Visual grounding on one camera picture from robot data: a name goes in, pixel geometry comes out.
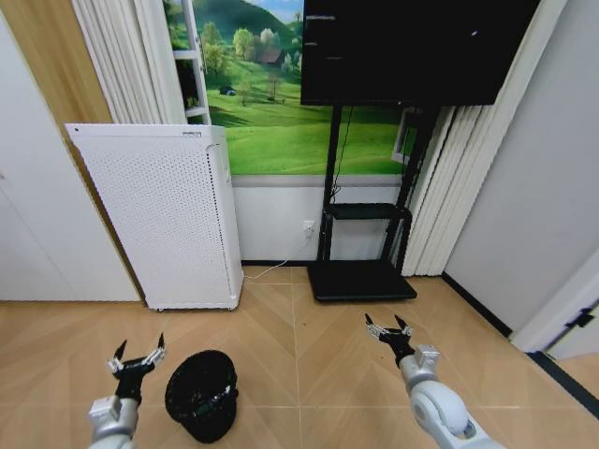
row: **landscape wallpaper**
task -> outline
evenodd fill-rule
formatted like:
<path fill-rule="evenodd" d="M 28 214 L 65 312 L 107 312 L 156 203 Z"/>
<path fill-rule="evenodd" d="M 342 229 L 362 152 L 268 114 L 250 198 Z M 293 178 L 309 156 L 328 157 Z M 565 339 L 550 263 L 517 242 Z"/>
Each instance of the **landscape wallpaper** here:
<path fill-rule="evenodd" d="M 188 48 L 181 2 L 165 0 L 174 50 Z M 213 124 L 227 128 L 233 174 L 323 174 L 330 107 L 300 104 L 303 0 L 194 0 Z M 197 102 L 192 68 L 177 61 L 188 108 Z M 349 108 L 343 109 L 340 148 Z M 395 174 L 400 113 L 355 108 L 342 174 Z"/>

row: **baseboard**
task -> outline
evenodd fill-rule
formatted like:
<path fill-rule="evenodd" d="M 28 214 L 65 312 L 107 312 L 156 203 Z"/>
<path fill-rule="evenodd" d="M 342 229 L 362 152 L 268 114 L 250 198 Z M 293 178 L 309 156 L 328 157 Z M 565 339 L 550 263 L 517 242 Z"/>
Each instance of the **baseboard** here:
<path fill-rule="evenodd" d="M 573 377 L 559 367 L 545 354 L 539 352 L 527 353 L 539 367 L 543 369 L 555 382 L 560 384 L 574 399 L 587 409 L 592 415 L 599 419 L 599 399 L 593 396 L 584 386 L 579 384 Z"/>
<path fill-rule="evenodd" d="M 242 260 L 241 264 L 246 267 L 261 266 L 274 267 L 281 265 L 282 267 L 307 267 L 314 260 Z"/>
<path fill-rule="evenodd" d="M 480 315 L 485 318 L 493 327 L 495 327 L 500 334 L 504 337 L 509 337 L 512 333 L 512 329 L 502 320 L 500 320 L 495 313 L 487 309 L 478 299 L 473 297 L 468 290 L 462 287 L 455 279 L 449 276 L 445 271 L 441 274 L 441 278 L 451 286 L 461 297 L 463 297 L 468 304 L 470 304 Z"/>

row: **door hinge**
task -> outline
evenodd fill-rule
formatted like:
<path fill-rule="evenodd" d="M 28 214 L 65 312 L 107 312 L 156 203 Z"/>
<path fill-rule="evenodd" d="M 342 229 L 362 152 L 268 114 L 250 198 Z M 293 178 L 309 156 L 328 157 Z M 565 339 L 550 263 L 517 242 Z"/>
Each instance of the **door hinge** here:
<path fill-rule="evenodd" d="M 584 309 L 580 309 L 580 314 L 570 323 L 566 324 L 566 327 L 573 328 L 574 326 L 584 327 L 588 323 L 590 323 L 594 316 L 591 315 L 592 308 L 586 307 Z"/>

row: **blue sky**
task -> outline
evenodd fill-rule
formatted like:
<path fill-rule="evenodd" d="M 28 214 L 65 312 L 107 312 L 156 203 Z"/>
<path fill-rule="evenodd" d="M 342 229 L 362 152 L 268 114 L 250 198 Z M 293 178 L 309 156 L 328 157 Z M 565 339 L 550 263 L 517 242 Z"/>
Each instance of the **blue sky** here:
<path fill-rule="evenodd" d="M 293 15 L 300 11 L 303 15 L 303 0 L 245 0 L 270 11 L 283 23 L 294 21 Z"/>

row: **black tv screen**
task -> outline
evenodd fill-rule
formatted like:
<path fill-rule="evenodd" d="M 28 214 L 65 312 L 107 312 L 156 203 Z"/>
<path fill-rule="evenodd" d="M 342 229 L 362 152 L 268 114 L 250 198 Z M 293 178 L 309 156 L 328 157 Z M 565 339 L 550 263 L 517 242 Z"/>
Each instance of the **black tv screen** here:
<path fill-rule="evenodd" d="M 301 103 L 488 105 L 539 0 L 305 0 Z"/>

